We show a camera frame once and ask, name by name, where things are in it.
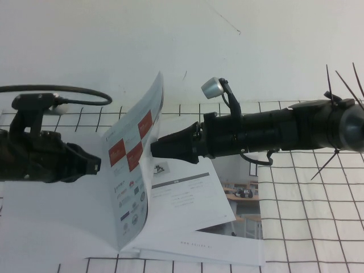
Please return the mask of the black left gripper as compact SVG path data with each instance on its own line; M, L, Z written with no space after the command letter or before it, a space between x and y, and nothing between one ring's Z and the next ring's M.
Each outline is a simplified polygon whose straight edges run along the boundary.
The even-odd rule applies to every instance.
M1 181L73 183L84 175L96 175L101 162L81 146L65 144L57 132L41 131L33 138L29 133L11 136L1 130Z

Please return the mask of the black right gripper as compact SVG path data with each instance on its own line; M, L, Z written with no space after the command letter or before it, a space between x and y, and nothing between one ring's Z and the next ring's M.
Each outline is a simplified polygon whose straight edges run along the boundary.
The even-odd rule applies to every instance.
M195 152L191 145L183 144L194 140ZM181 131L160 137L150 148L155 158L177 159L192 164L199 162L198 156L214 159L248 153L247 116L219 117L216 112L207 113L202 123L195 122Z

